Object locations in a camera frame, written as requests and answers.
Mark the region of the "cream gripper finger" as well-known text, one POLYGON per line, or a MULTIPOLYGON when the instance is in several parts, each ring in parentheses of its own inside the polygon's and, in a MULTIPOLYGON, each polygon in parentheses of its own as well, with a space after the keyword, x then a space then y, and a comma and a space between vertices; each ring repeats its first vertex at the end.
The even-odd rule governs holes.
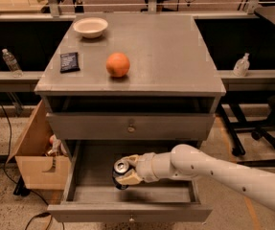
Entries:
POLYGON ((123 186, 131 186, 140 184, 143 179, 137 174, 134 169, 125 172, 124 174, 116 174, 115 180, 123 186))
POLYGON ((128 167, 135 168, 139 161, 139 155, 133 154, 130 156, 126 156, 123 158, 123 160, 125 161, 125 163, 127 164, 128 167))

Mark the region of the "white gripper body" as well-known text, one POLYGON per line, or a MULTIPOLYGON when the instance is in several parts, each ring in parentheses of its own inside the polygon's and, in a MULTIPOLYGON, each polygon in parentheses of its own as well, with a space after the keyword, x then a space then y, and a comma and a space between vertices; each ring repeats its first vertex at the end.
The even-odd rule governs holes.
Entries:
POLYGON ((135 171, 138 176, 145 182, 156 182, 158 177, 154 174, 152 168, 152 160, 155 156, 154 152, 140 155, 137 160, 135 171))

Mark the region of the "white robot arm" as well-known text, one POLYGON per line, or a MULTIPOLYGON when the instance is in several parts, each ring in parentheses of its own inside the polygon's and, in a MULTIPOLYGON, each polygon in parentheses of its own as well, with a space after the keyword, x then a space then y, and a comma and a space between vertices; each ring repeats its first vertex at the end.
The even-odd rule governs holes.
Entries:
POLYGON ((161 179, 191 180, 199 175, 247 196, 275 212, 275 173, 252 169, 181 144, 164 153, 126 156, 115 162, 113 178, 121 188, 161 179))

